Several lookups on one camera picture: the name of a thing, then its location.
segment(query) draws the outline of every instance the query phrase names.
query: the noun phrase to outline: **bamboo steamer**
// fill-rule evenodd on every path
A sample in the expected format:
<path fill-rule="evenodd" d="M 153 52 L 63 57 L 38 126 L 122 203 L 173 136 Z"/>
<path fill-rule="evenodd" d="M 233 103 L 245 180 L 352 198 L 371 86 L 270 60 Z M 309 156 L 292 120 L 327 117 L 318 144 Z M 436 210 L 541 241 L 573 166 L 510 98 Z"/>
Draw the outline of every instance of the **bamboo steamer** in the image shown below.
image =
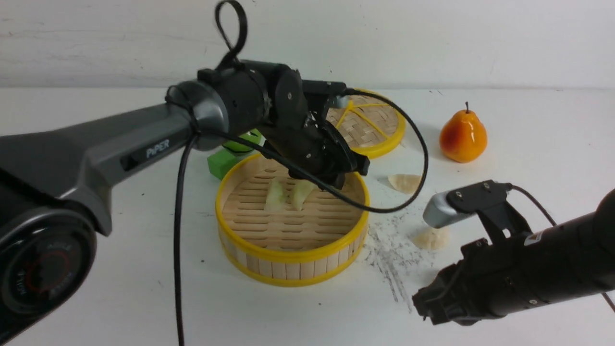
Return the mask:
<path fill-rule="evenodd" d="M 216 218 L 228 259 L 246 275 L 276 286 L 307 286 L 342 272 L 362 248 L 368 212 L 320 190 L 310 194 L 302 211 L 287 203 L 282 211 L 265 212 L 273 177 L 289 192 L 296 183 L 285 167 L 261 155 L 243 160 L 222 180 Z M 356 173 L 346 176 L 342 192 L 369 203 Z"/>

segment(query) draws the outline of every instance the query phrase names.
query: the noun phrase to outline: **green sponge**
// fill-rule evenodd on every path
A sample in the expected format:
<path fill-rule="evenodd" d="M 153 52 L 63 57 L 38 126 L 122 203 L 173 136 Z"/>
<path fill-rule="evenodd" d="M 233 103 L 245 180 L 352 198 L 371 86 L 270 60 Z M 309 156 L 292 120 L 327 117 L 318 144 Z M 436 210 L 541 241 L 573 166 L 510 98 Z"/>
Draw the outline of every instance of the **green sponge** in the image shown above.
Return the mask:
<path fill-rule="evenodd" d="M 207 158 L 209 172 L 220 180 L 222 180 L 228 171 L 238 162 L 239 158 L 236 158 L 235 155 L 224 149 Z"/>

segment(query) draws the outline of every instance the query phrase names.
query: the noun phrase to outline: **yellow rim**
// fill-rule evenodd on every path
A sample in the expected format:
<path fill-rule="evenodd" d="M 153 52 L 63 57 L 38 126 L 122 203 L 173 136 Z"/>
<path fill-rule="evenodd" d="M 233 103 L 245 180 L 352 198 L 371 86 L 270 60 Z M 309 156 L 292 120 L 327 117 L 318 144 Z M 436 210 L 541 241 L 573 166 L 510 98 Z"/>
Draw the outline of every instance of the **yellow rim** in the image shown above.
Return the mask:
<path fill-rule="evenodd" d="M 222 198 L 222 190 L 230 176 L 237 172 L 237 170 L 241 169 L 241 167 L 243 167 L 245 164 L 250 162 L 250 160 L 257 159 L 260 156 L 260 154 L 252 155 L 251 157 L 244 159 L 240 163 L 236 164 L 233 168 L 231 168 L 231 170 L 222 179 L 222 182 L 220 183 L 220 188 L 218 189 L 218 194 L 216 196 L 216 218 L 218 219 L 218 224 L 236 248 L 240 249 L 248 255 L 252 255 L 259 259 L 268 260 L 271 262 L 312 262 L 315 260 L 322 259 L 324 257 L 328 257 L 332 254 L 336 254 L 361 236 L 361 232 L 363 232 L 363 229 L 367 225 L 367 211 L 363 211 L 361 213 L 359 221 L 354 226 L 354 228 L 350 230 L 350 232 L 348 232 L 348 234 L 344 235 L 342 238 L 334 241 L 331 244 L 308 251 L 285 252 L 263 249 L 262 247 L 248 243 L 246 240 L 243 240 L 240 236 L 236 235 L 235 232 L 231 230 L 231 227 L 229 227 L 228 223 L 226 223 L 225 219 L 222 217 L 222 205 L 220 203 L 220 200 Z M 361 179 L 361 176 L 358 173 L 354 173 L 354 175 L 359 179 L 359 182 L 361 183 L 361 189 L 363 189 L 363 193 L 365 195 L 365 204 L 370 205 L 370 196 L 367 192 L 367 186 L 365 185 L 365 182 L 363 181 L 363 179 Z"/>
<path fill-rule="evenodd" d="M 365 92 L 371 92 L 373 94 L 376 95 L 380 95 L 383 96 L 377 92 L 373 92 L 371 90 L 366 90 L 366 89 L 357 89 L 360 91 L 365 91 Z M 367 105 L 367 107 L 375 107 L 379 104 L 376 103 L 369 103 Z M 365 107 L 365 105 L 356 105 L 353 106 L 353 108 L 359 108 L 359 107 Z M 350 109 L 349 111 L 357 114 L 356 111 Z M 348 114 L 348 111 L 345 111 L 343 116 L 339 119 L 336 128 L 339 128 L 339 125 L 341 124 L 342 120 L 345 118 L 345 116 Z M 358 154 L 361 155 L 365 155 L 367 157 L 369 157 L 370 159 L 373 158 L 377 158 L 380 157 L 386 153 L 391 152 L 391 150 L 395 149 L 397 147 L 397 145 L 399 145 L 399 143 L 402 141 L 403 139 L 403 134 L 406 131 L 406 119 L 397 111 L 395 110 L 395 114 L 397 115 L 397 129 L 395 130 L 395 132 L 389 137 L 387 135 L 384 135 L 385 137 L 388 137 L 386 140 L 382 141 L 381 143 L 378 143 L 376 145 L 372 145 L 370 147 L 352 147 L 351 149 L 353 151 L 355 151 Z M 380 128 L 378 128 L 375 124 L 371 123 L 371 121 L 368 121 L 368 124 L 372 125 L 376 131 L 380 132 L 381 134 L 383 133 L 382 130 Z"/>
<path fill-rule="evenodd" d="M 301 286 L 309 286 L 312 284 L 317 284 L 317 283 L 321 283 L 323 281 L 329 280 L 330 278 L 336 276 L 337 274 L 341 273 L 344 271 L 344 269 L 348 268 L 348 266 L 354 262 L 354 260 L 357 258 L 357 256 L 359 256 L 359 253 L 361 252 L 361 249 L 363 249 L 363 243 L 365 242 L 365 237 L 363 237 L 363 239 L 361 239 L 361 243 L 359 244 L 359 248 L 357 249 L 357 252 L 355 252 L 354 255 L 352 255 L 352 257 L 350 257 L 347 261 L 345 261 L 342 265 L 340 265 L 339 267 L 332 269 L 322 275 L 319 276 L 315 276 L 311 279 L 291 279 L 291 280 L 286 280 L 286 279 L 274 279 L 274 278 L 270 278 L 268 276 L 263 276 L 260 274 L 256 274 L 255 272 L 249 270 L 248 268 L 244 267 L 241 263 L 239 263 L 232 255 L 231 253 L 226 249 L 226 247 L 224 246 L 224 242 L 222 242 L 222 239 L 220 239 L 220 243 L 222 244 L 222 249 L 224 250 L 224 254 L 226 255 L 226 258 L 229 259 L 229 261 L 231 261 L 231 263 L 237 268 L 239 269 L 242 273 L 246 274 L 247 276 L 253 278 L 254 280 L 260 281 L 262 283 L 266 283 L 266 284 L 270 284 L 270 285 L 274 285 L 274 286 L 282 286 L 282 287 L 301 287 Z"/>

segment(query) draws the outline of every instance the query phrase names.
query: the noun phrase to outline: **circular label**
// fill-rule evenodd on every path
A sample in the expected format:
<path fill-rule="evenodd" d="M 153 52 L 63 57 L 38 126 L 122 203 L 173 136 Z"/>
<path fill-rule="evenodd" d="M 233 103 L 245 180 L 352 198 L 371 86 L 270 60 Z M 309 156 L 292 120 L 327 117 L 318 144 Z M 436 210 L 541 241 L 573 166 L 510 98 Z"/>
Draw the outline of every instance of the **circular label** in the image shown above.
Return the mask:
<path fill-rule="evenodd" d="M 23 305 L 39 305 L 61 296 L 82 264 L 79 242 L 66 235 L 50 236 L 30 244 L 10 269 L 9 287 Z"/>

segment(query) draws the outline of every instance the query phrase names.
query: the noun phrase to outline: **white wall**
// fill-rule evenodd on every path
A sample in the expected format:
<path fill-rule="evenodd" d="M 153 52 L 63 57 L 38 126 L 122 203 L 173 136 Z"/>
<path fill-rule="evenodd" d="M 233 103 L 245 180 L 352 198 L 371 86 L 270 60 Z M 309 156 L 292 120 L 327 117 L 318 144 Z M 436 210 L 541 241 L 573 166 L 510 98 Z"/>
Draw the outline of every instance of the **white wall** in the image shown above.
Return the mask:
<path fill-rule="evenodd" d="M 353 86 L 615 87 L 613 0 L 243 0 L 242 57 Z M 212 0 L 0 0 L 0 86 L 167 86 L 226 48 Z M 231 9 L 225 22 L 236 32 Z"/>

